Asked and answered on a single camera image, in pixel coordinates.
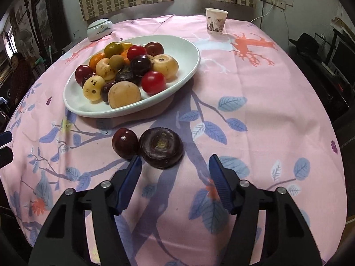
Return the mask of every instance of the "white oval plate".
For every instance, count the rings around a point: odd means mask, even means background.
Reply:
[[[140,87],[141,100],[139,102],[112,109],[103,101],[93,103],[86,99],[83,95],[81,86],[75,80],[74,72],[65,84],[63,92],[64,103],[68,110],[83,117],[112,118],[146,109],[163,101],[178,91],[178,89],[180,89],[195,74],[201,60],[200,53],[193,43],[176,36],[150,35],[136,37],[121,42],[131,42],[133,45],[145,45],[149,42],[159,42],[164,47],[164,54],[174,57],[179,63],[179,71],[176,74],[177,78],[174,81],[167,83],[167,88],[164,91],[153,96],[149,96]],[[84,64],[88,65],[90,58],[86,60]]]

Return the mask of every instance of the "window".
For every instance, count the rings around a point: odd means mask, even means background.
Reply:
[[[11,58],[12,55],[17,52],[15,39],[12,32],[12,27],[10,27],[8,34],[4,32],[3,39],[4,39],[6,53],[8,54],[8,57]]]

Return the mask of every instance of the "paper cup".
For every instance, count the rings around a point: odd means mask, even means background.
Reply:
[[[207,32],[222,34],[227,15],[227,11],[206,8]]]

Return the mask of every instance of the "person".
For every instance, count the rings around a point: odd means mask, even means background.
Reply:
[[[14,73],[12,74],[10,85],[10,117],[29,90],[31,77],[33,76],[31,66],[26,62],[21,53],[14,53],[12,55],[11,67]]]

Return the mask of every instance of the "floral tablecloth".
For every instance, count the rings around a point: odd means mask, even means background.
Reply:
[[[227,20],[217,36],[206,32],[204,16],[129,20],[114,29],[56,61],[8,125],[14,161],[0,176],[29,243],[66,188],[93,188],[127,166],[111,147],[118,128],[139,137],[161,126],[180,135],[186,153],[170,170],[145,163],[128,209],[116,219],[132,265],[218,263],[235,216],[223,209],[210,179],[207,162],[214,153],[259,188],[287,188],[328,260],[345,225],[343,165],[328,116],[288,55],[258,27],[236,20]],[[186,38],[201,52],[197,73],[174,96],[113,119],[65,109],[64,85],[78,65],[109,42],[151,34]],[[260,258],[264,223],[261,212],[252,262]],[[87,232],[92,260],[99,262],[90,213]]]

